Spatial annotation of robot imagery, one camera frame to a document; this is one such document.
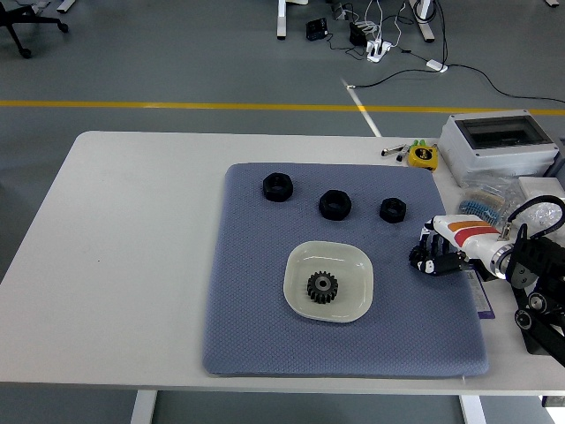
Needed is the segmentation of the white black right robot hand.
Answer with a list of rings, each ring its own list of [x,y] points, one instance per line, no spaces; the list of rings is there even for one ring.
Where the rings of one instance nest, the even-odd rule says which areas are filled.
[[[426,222],[409,255],[410,265],[431,276],[444,276],[476,262],[504,279],[513,244],[475,215],[434,216]]]

